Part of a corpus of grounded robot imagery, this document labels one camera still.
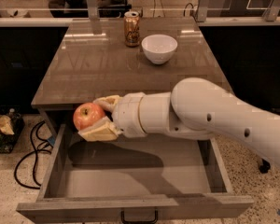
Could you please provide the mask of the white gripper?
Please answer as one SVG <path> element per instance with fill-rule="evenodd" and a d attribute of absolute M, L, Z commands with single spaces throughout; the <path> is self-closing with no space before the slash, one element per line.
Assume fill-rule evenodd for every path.
<path fill-rule="evenodd" d="M 123 97 L 111 95 L 100 97 L 93 102 L 104 111 L 112 112 L 112 119 L 104 117 L 92 126 L 78 132 L 88 142 L 114 141 L 121 134 L 127 138 L 146 137 L 139 118 L 142 92 L 129 93 Z"/>

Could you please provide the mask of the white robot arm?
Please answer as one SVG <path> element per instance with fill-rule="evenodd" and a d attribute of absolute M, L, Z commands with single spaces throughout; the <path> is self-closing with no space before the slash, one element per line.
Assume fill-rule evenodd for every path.
<path fill-rule="evenodd" d="M 208 140 L 225 135 L 280 169 L 280 116 L 254 107 L 218 85 L 197 77 L 179 81 L 169 92 L 129 93 L 94 101 L 111 116 L 78 132 L 85 140 L 114 141 L 160 133 Z"/>

